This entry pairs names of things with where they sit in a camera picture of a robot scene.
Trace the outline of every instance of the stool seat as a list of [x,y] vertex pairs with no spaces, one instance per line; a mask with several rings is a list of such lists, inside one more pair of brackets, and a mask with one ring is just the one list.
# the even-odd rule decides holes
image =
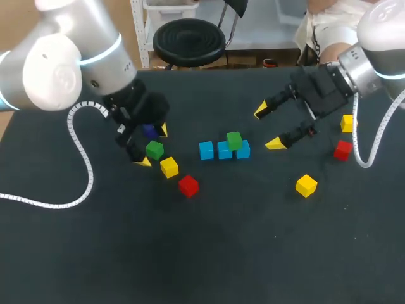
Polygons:
[[179,19],[160,27],[153,37],[155,53],[170,65],[201,67],[219,59],[225,52],[223,32],[200,19]]

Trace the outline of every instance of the blue cube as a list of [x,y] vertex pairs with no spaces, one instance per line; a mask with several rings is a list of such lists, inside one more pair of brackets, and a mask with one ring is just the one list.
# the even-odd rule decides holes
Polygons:
[[232,151],[229,150],[228,143],[226,141],[218,142],[218,158],[220,160],[228,160],[232,158]]
[[242,149],[236,151],[236,158],[241,160],[243,158],[249,158],[251,156],[251,147],[248,141],[242,141]]
[[159,134],[154,129],[153,125],[143,125],[144,135],[149,138],[150,140],[155,140],[159,138]]
[[200,142],[201,160],[212,160],[214,158],[214,146],[212,141]]

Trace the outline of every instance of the wooden floor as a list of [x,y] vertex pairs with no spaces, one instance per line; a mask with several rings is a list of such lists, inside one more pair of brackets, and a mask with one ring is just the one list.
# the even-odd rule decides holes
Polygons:
[[[135,66],[140,67],[137,36],[130,0],[103,0]],[[38,22],[35,0],[0,1],[0,53],[13,49]],[[12,112],[0,113],[0,138]]]

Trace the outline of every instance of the black stool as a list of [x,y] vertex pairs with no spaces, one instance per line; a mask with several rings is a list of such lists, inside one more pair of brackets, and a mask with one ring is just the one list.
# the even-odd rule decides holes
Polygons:
[[[228,42],[221,25],[228,5],[236,12]],[[230,45],[236,23],[243,17],[247,0],[225,0],[218,26],[200,19],[178,19],[160,27],[153,37],[153,49],[169,64],[185,68],[201,67],[219,59]]]

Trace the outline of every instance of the red cube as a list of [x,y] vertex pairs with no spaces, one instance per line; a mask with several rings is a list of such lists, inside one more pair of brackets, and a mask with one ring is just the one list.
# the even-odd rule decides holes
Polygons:
[[193,179],[190,175],[187,175],[180,182],[178,182],[178,187],[180,191],[183,192],[183,194],[188,198],[195,195],[199,190],[198,181]]
[[353,145],[349,142],[339,141],[337,144],[335,153],[333,154],[338,160],[346,161],[349,159],[350,152],[352,151]]

